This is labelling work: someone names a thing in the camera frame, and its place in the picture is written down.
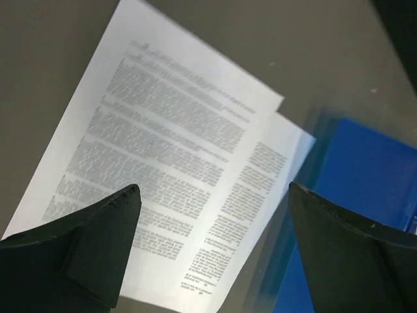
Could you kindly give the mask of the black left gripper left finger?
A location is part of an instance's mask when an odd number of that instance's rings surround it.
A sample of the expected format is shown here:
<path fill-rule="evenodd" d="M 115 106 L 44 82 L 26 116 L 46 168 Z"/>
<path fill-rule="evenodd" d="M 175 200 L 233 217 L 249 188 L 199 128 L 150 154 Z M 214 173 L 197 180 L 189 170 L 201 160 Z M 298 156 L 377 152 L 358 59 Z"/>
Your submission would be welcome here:
<path fill-rule="evenodd" d="M 1 241 L 2 312 L 110 312 L 139 213 L 136 184 Z"/>

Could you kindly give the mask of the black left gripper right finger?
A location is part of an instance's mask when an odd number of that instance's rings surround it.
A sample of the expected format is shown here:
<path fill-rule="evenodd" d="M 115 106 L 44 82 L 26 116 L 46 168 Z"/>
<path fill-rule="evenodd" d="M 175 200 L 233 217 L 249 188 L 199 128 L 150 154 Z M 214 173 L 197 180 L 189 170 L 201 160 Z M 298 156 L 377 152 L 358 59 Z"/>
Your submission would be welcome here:
<path fill-rule="evenodd" d="M 315 312 L 415 312 L 416 235 L 289 185 L 289 209 Z"/>

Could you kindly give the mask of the blue plastic folder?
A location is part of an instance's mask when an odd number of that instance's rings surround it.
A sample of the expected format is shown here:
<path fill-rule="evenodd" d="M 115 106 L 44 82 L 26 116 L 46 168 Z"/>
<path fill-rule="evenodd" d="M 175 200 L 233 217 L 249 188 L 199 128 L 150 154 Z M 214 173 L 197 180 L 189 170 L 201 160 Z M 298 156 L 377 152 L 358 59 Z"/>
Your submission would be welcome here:
<path fill-rule="evenodd" d="M 324 159 L 309 190 L 356 214 L 416 235 L 415 148 L 342 119 L 321 153 Z M 297 243 L 274 311 L 315 312 Z"/>

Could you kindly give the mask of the white printed paper stack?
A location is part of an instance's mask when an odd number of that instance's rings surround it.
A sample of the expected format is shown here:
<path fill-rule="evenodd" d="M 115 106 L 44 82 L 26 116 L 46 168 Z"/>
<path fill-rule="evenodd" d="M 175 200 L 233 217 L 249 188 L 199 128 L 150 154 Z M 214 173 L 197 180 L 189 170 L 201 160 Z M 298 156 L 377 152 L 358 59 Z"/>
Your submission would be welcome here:
<path fill-rule="evenodd" d="M 146 2 L 121 1 L 5 233 L 137 184 L 122 295 L 217 312 L 315 141 L 282 101 Z"/>

